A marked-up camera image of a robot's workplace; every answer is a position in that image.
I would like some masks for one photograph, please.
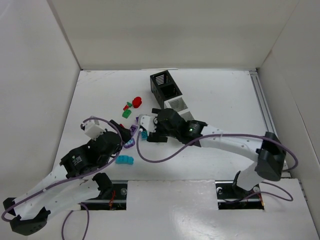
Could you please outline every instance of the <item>black plastic box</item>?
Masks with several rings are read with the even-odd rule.
[[[150,85],[151,92],[154,94],[161,109],[165,108],[165,101],[182,95],[168,70],[151,75]]]

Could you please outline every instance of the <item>purple toy block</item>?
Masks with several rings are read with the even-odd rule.
[[[123,147],[125,149],[131,148],[136,144],[135,139],[132,137],[125,145],[123,145]]]
[[[138,130],[138,126],[136,125],[131,125],[130,127],[130,131],[131,131],[131,136],[133,137],[136,133],[136,131]]]

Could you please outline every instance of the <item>white wall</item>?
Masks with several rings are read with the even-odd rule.
[[[293,149],[320,233],[320,1],[300,0],[259,70],[280,140]]]
[[[1,203],[51,170],[79,71],[47,1],[0,1]]]
[[[299,0],[51,0],[84,69],[260,67]]]

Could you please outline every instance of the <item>red toy block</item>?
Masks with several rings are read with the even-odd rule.
[[[132,101],[132,105],[135,109],[137,109],[138,107],[140,107],[140,105],[142,104],[141,101],[141,97],[137,96],[136,98],[133,99]]]

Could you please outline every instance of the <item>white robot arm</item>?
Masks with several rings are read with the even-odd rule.
[[[185,121],[171,108],[153,109],[157,116],[140,115],[140,126],[149,132],[148,142],[167,142],[167,137],[178,139],[183,144],[202,148],[217,148],[239,154],[253,161],[245,170],[239,171],[234,180],[234,187],[250,191],[263,180],[279,181],[285,162],[286,151],[272,132],[266,132],[261,139],[229,134],[202,121]]]
[[[276,144],[248,137],[222,137],[228,136],[228,133],[202,121],[185,121],[171,108],[153,109],[152,112],[157,116],[139,116],[140,127],[149,132],[148,142],[166,142],[167,137],[173,137],[186,145],[194,141],[194,146],[217,148],[251,159],[253,163],[247,169],[239,171],[233,180],[233,187],[241,190],[250,191],[264,179],[280,180],[286,152]],[[110,157],[119,153],[122,144],[131,139],[130,130],[112,120],[110,122],[118,129],[123,142],[115,132],[103,129],[98,122],[88,121],[81,126],[84,133],[91,138],[87,144],[72,149],[48,176],[26,194],[17,198],[7,198],[3,202],[6,210],[11,208],[8,213],[15,216],[10,220],[12,231],[25,236],[31,235],[42,229],[47,220],[57,213],[85,200],[108,195],[112,191],[113,184],[105,173],[97,173],[85,182],[78,179],[77,186],[64,191],[75,182],[69,181],[70,178],[93,174],[108,164]],[[266,133],[265,138],[279,142],[270,132]],[[13,207],[28,196],[61,181],[64,183]]]

